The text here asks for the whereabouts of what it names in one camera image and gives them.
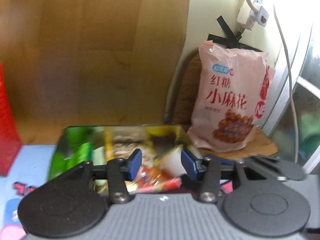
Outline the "pink twisted dough snack bag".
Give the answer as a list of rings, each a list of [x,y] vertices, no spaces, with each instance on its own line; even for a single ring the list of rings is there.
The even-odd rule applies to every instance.
[[[201,44],[199,56],[199,91],[187,133],[197,148],[240,150],[254,139],[275,70],[265,52],[213,41]]]

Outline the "yellow lid jelly cup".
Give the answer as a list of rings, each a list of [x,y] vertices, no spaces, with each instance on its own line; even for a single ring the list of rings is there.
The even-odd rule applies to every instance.
[[[180,177],[181,175],[186,174],[185,168],[181,162],[182,150],[182,144],[169,150],[159,162],[160,169],[164,170],[172,177]]]

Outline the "clear yellow cracker bag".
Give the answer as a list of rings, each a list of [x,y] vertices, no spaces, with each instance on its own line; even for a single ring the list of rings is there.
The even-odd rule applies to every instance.
[[[148,132],[142,126],[105,126],[106,161],[128,158],[135,149],[142,152],[142,165],[154,167],[156,154]]]

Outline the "pink cheese snack box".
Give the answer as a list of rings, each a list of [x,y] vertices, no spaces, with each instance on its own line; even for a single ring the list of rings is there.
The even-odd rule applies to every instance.
[[[181,178],[173,178],[161,183],[157,182],[155,185],[146,184],[144,186],[139,186],[136,182],[129,181],[126,181],[125,184],[130,194],[155,193],[178,189],[182,185],[182,180]]]

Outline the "red gift box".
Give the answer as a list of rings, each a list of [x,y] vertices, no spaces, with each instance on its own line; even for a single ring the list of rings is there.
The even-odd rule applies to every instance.
[[[16,159],[22,142],[18,135],[13,114],[11,112],[7,90],[4,83],[3,66],[1,64],[1,97],[0,97],[0,158],[1,176],[6,177]]]

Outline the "light green wafer packet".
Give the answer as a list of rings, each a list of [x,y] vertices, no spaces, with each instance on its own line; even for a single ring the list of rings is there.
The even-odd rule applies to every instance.
[[[106,156],[105,156],[105,147],[101,146],[99,148],[96,148],[93,150],[92,153],[92,161],[94,166],[100,166],[106,164]],[[104,191],[107,186],[107,180],[106,179],[98,179],[95,180],[95,191],[98,193]]]

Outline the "black storage box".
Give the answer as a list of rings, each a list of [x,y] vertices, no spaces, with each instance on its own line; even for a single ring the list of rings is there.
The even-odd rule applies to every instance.
[[[178,189],[185,169],[181,152],[188,149],[200,158],[186,131],[179,125],[70,126],[64,129],[52,157],[48,180],[83,161],[95,166],[114,158],[127,159],[134,150],[142,152],[142,165],[129,193],[153,193]]]

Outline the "cartoon pig blanket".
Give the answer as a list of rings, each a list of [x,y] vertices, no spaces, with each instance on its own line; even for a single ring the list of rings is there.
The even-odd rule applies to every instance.
[[[22,239],[25,231],[17,215],[21,199],[48,181],[54,154],[52,145],[23,146],[6,177],[1,178],[1,239]],[[196,191],[199,183],[189,182],[181,175],[182,185],[176,192]]]

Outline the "orange snack packet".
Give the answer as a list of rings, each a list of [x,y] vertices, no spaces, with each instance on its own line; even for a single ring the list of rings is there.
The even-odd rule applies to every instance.
[[[135,178],[135,183],[138,188],[154,186],[173,179],[173,176],[168,174],[165,170],[158,167],[144,167],[142,166]]]

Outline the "wooden headboard panel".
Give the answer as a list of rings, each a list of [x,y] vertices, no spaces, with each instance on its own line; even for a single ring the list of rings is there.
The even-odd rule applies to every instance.
[[[161,124],[190,0],[1,0],[1,62],[24,144],[67,126]]]

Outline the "green snack packet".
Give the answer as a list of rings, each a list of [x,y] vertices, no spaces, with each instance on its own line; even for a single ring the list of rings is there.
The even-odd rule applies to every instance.
[[[92,134],[90,126],[70,126],[63,130],[52,157],[48,181],[83,161],[92,160]]]

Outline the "white power strip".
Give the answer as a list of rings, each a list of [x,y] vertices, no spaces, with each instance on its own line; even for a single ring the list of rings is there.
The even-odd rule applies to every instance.
[[[263,0],[244,0],[236,21],[240,24],[240,31],[252,30],[255,23],[265,27],[269,13],[263,6]]]

